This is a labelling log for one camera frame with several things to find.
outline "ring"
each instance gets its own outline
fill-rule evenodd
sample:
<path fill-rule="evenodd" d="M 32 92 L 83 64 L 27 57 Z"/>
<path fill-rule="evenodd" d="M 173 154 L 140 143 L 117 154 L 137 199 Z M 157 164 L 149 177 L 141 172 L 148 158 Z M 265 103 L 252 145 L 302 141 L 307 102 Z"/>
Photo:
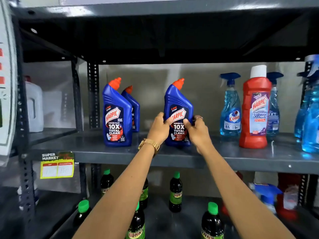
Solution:
<path fill-rule="evenodd" d="M 203 118 L 203 117 L 197 117 L 197 118 L 195 119 L 195 121 L 196 121 L 198 118 L 201 118 L 202 120 L 204 120 L 204 118 Z"/>

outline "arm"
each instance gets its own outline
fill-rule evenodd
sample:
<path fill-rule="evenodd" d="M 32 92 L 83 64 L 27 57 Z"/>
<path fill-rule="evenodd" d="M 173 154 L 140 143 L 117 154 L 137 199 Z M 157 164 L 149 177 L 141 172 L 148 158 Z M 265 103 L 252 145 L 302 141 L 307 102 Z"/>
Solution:
<path fill-rule="evenodd" d="M 185 119 L 190 140 L 205 158 L 229 215 L 243 239 L 295 239 L 291 232 L 241 181 L 214 148 L 204 121 L 196 116 L 195 126 Z"/>
<path fill-rule="evenodd" d="M 147 138 L 162 144 L 168 137 L 172 118 L 155 118 Z M 133 160 L 96 204 L 73 239 L 122 239 L 131 224 L 155 149 L 145 143 Z"/>

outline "gold wristwatch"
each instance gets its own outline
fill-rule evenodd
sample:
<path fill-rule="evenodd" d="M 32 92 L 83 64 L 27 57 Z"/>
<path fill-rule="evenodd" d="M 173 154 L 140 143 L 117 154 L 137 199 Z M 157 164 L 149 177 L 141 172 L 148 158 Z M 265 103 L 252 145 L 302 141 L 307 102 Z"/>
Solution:
<path fill-rule="evenodd" d="M 141 147 L 145 144 L 145 143 L 149 143 L 150 145 L 152 145 L 154 148 L 155 148 L 155 152 L 154 152 L 154 156 L 157 155 L 159 149 L 160 149 L 160 146 L 157 144 L 157 142 L 154 142 L 152 139 L 148 139 L 148 138 L 144 138 L 140 145 L 138 146 L 138 150 L 141 149 Z"/>

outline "forearm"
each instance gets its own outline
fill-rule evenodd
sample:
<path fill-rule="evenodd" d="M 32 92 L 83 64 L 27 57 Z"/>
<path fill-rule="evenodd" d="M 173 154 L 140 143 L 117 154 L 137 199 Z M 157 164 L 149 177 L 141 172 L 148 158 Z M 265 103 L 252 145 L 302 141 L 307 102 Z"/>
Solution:
<path fill-rule="evenodd" d="M 122 239 L 130 226 L 154 155 L 144 144 L 77 230 L 73 239 Z"/>
<path fill-rule="evenodd" d="M 213 145 L 206 145 L 201 151 L 229 215 L 243 239 L 295 238 L 241 181 Z"/>

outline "white sign board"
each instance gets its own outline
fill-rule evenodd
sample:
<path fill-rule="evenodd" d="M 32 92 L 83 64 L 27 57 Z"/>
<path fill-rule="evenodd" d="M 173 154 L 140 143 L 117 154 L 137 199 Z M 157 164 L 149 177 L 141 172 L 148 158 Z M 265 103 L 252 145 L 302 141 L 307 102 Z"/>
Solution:
<path fill-rule="evenodd" d="M 11 151 L 17 112 L 17 55 L 7 0 L 0 0 L 0 166 Z"/>

